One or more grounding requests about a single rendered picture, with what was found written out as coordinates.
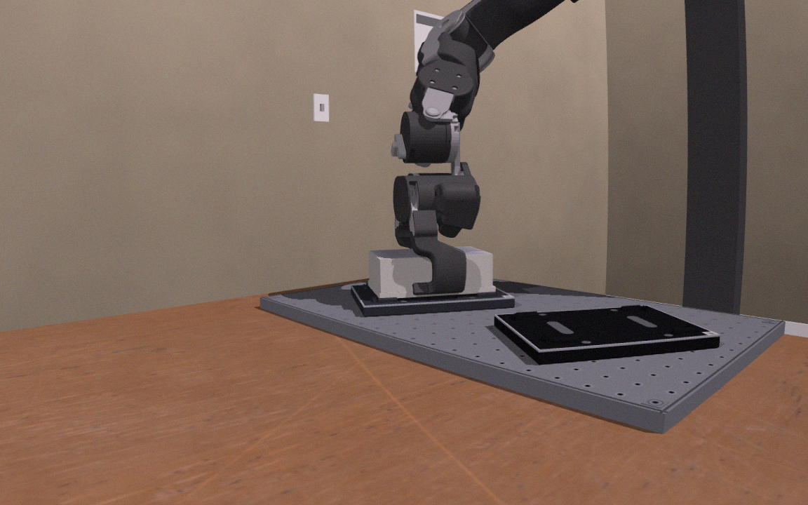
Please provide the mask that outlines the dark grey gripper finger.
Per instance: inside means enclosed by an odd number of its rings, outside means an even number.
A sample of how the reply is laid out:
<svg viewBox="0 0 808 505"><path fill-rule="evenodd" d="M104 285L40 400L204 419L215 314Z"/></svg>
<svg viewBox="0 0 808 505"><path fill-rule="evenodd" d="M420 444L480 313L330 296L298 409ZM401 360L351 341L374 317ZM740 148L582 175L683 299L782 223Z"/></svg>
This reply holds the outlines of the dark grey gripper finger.
<svg viewBox="0 0 808 505"><path fill-rule="evenodd" d="M406 247L412 249L412 243L410 243L410 231L408 231L408 227L410 225L408 223L403 223L396 220L395 217L395 236L398 244L402 247Z"/></svg>
<svg viewBox="0 0 808 505"><path fill-rule="evenodd" d="M439 242L436 210L417 210L416 191L410 185L408 231L416 255L429 257L432 281L413 283L413 295L463 292L467 277L467 257L463 250Z"/></svg>

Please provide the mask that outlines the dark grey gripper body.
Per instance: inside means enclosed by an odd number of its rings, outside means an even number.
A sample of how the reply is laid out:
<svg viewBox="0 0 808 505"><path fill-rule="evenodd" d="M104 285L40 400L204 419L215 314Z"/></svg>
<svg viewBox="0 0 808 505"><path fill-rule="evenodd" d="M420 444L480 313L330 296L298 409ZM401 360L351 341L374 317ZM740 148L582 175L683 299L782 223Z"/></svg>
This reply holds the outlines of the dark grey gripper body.
<svg viewBox="0 0 808 505"><path fill-rule="evenodd" d="M480 186L461 162L461 124L457 158L451 173L408 173L397 176L393 185L393 209L396 220L408 223L410 217L410 184L416 191L417 210L436 210L438 232L455 238L462 228L472 229L480 211Z"/></svg>

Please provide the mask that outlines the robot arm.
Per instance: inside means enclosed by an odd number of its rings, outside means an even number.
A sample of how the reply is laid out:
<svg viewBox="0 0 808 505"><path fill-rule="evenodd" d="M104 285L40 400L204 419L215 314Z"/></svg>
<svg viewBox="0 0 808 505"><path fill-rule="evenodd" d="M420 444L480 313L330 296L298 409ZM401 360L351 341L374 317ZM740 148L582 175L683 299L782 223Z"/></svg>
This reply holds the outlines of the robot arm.
<svg viewBox="0 0 808 505"><path fill-rule="evenodd" d="M480 88L480 72L496 55L493 49L562 2L473 0L439 20L418 49L418 78L408 103L412 112L402 114L391 155L424 168L455 162L458 122L462 130Z"/></svg>

